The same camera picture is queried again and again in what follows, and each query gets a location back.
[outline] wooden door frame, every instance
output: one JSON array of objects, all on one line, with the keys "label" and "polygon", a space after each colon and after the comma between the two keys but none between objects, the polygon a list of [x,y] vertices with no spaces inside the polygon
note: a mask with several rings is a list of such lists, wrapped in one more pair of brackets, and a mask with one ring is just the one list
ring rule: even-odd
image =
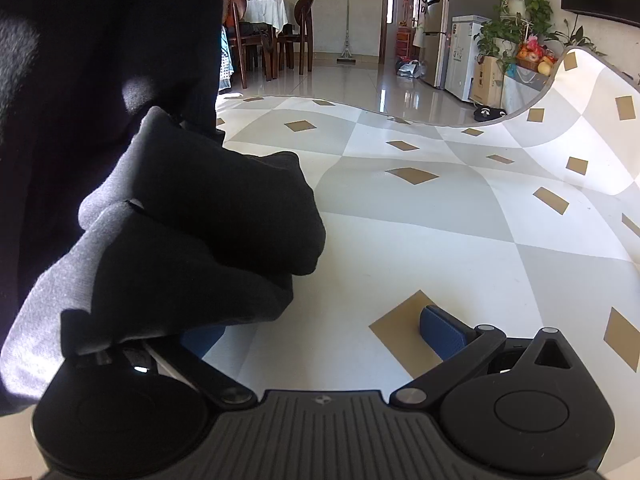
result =
[{"label": "wooden door frame", "polygon": [[378,56],[378,64],[385,63],[386,54],[386,8],[389,0],[382,0],[382,16],[380,17],[380,50]]}]

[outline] wooden chair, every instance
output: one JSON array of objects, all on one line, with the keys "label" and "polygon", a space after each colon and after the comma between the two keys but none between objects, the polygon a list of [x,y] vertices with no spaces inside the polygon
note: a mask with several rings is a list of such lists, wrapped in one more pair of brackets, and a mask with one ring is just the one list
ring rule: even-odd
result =
[{"label": "wooden chair", "polygon": [[246,70],[248,64],[246,48],[252,45],[261,45],[264,53],[264,67],[267,81],[272,79],[271,53],[273,47],[270,45],[266,34],[254,32],[254,26],[250,23],[242,22],[242,17],[246,12],[246,0],[228,0],[228,12],[226,14],[225,27],[226,36],[231,48],[236,48],[238,65],[240,66],[240,77],[242,78],[242,88],[246,88]]},{"label": "wooden chair", "polygon": [[305,43],[307,46],[306,67],[311,72],[314,58],[314,21],[311,17],[311,6],[314,0],[298,0],[293,14],[296,23],[300,26],[300,33],[294,34],[292,27],[286,25],[282,34],[278,37],[280,47],[280,69],[284,70],[284,56],[287,56],[287,67],[293,69],[293,44],[300,44],[300,75],[304,72]]}]

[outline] tile floor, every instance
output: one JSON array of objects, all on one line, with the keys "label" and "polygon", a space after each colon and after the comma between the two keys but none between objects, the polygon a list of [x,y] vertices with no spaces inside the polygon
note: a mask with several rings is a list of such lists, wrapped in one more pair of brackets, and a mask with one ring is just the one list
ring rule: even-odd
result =
[{"label": "tile floor", "polygon": [[242,89],[239,77],[232,91],[246,97],[298,96],[327,99],[364,110],[431,124],[471,124],[474,107],[452,94],[437,90],[420,80],[396,75],[391,65],[358,62],[354,66],[318,59],[313,70],[304,75],[284,69],[278,78],[265,81],[261,69],[248,72],[248,88]]},{"label": "tile floor", "polygon": [[298,154],[327,242],[278,320],[230,327],[206,361],[259,395],[388,396],[412,375],[370,326],[422,291],[469,326],[522,337],[560,328],[616,417],[602,471],[635,459],[640,93],[576,50],[534,113],[455,127],[425,122],[464,122],[450,118],[466,113],[459,104],[416,121],[420,109],[392,92],[380,114],[385,86],[404,84],[418,101],[441,95],[385,70],[318,66],[219,97],[225,148]]}]

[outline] window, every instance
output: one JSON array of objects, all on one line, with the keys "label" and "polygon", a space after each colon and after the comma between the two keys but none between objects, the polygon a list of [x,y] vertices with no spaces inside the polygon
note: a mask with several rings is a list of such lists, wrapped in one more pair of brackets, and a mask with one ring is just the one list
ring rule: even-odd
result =
[{"label": "window", "polygon": [[388,0],[386,4],[386,22],[392,23],[394,20],[394,0]]}]

